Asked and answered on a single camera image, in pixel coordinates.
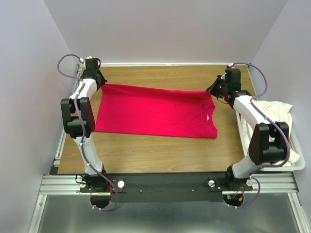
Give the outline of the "pink t-shirt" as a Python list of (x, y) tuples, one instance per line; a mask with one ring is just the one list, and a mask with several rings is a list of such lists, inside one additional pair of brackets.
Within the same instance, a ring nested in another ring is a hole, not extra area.
[(188, 138), (216, 138), (215, 105), (206, 91), (121, 84), (102, 86), (95, 131)]

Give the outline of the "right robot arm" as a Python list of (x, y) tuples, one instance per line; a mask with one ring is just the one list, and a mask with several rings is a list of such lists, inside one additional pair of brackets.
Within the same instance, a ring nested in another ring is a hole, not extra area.
[(280, 167), (290, 157), (289, 126), (286, 122), (273, 121), (255, 103), (255, 97), (242, 90), (241, 71), (228, 65), (223, 75), (207, 88), (207, 92), (222, 98), (251, 126), (253, 134), (248, 155), (229, 166), (224, 178), (215, 180), (227, 190), (235, 190), (249, 177), (265, 167)]

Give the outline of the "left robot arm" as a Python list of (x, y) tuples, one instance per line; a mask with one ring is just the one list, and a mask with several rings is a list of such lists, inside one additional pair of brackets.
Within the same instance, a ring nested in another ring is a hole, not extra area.
[(78, 85), (73, 94), (60, 102), (63, 127), (79, 148), (84, 162), (85, 172), (82, 175), (80, 187), (84, 191), (104, 192), (109, 188), (105, 175), (104, 165), (101, 162), (93, 133), (95, 131), (95, 118), (90, 100), (105, 83), (106, 79), (100, 72), (101, 61), (99, 58), (79, 58), (85, 70), (78, 80)]

